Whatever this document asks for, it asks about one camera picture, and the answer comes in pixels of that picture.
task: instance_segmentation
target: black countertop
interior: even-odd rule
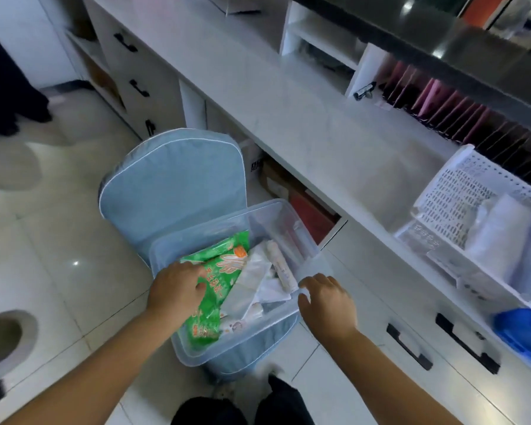
[[[414,0],[294,0],[531,130],[531,53]]]

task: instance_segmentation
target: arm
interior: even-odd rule
[[[148,306],[82,364],[3,425],[102,425],[142,364],[199,306],[206,286],[200,266],[171,264],[156,277]]]
[[[301,285],[299,309],[313,335],[352,382],[380,425],[460,425],[357,329],[354,301],[333,277],[317,274]]]

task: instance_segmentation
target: black handle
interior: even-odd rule
[[[145,127],[148,129],[148,135],[150,137],[156,133],[156,125],[149,119],[145,121]]]
[[[140,88],[138,88],[137,82],[134,79],[130,80],[130,85],[132,85],[134,89],[142,95],[142,97],[145,97],[145,98],[149,97],[149,92],[143,91]]]
[[[445,333],[452,337],[452,339],[456,343],[460,344],[460,346],[462,346],[464,350],[471,354],[474,359],[476,359],[480,364],[482,364],[486,370],[488,370],[493,375],[496,375],[499,372],[500,365],[496,361],[494,361],[486,352],[482,352],[481,355],[476,354],[472,349],[470,349],[470,347],[466,343],[464,343],[453,333],[454,324],[448,319],[446,319],[443,314],[437,313],[435,323],[439,327],[444,329]]]
[[[134,45],[127,45],[126,42],[124,42],[124,36],[122,34],[116,33],[114,34],[114,37],[130,52],[137,52],[137,48]]]
[[[431,370],[432,368],[432,362],[423,354],[417,356],[415,355],[406,345],[404,342],[399,340],[399,335],[401,334],[399,330],[391,325],[390,323],[387,324],[387,330],[386,332],[397,342],[399,343],[399,346],[401,346],[405,351],[411,355],[415,361],[418,362],[420,366],[422,366],[426,371]]]

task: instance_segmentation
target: white plastic basket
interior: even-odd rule
[[[396,237],[490,309],[531,308],[531,233],[509,283],[489,274],[463,250],[480,203],[501,194],[531,209],[530,185],[480,155],[474,146],[462,146],[415,201],[414,219]]]

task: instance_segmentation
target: green plastic bag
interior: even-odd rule
[[[241,231],[209,248],[181,258],[181,262],[202,264],[206,270],[203,301],[195,314],[187,319],[187,334],[192,345],[204,347],[220,336],[220,306],[238,279],[250,248],[248,231]]]

